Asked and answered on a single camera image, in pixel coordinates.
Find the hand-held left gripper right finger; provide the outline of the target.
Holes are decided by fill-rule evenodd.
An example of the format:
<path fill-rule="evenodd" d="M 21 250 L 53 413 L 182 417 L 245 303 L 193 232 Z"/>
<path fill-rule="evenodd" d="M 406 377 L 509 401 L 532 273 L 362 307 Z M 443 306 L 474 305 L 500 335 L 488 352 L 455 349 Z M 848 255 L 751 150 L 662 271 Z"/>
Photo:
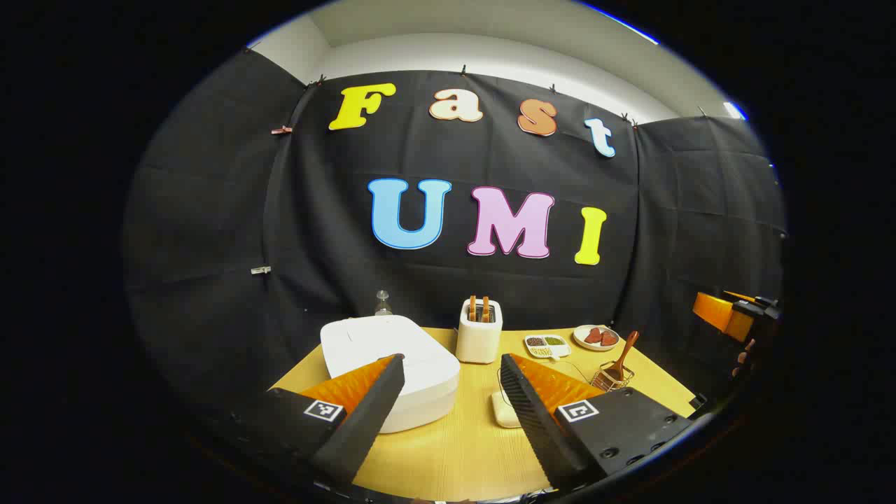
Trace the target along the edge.
<path fill-rule="evenodd" d="M 692 425 L 633 387 L 598 387 L 513 353 L 500 382 L 551 486 L 593 484 L 652 455 Z"/>

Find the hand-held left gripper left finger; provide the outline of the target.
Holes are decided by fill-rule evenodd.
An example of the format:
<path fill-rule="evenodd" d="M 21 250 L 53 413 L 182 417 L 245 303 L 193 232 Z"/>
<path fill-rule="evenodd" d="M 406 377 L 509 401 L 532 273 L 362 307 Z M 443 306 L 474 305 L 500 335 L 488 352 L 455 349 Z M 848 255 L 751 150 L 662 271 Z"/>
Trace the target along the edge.
<path fill-rule="evenodd" d="M 237 446 L 285 482 L 350 485 L 405 385 L 401 353 L 299 393 L 272 387 L 231 414 Z"/>

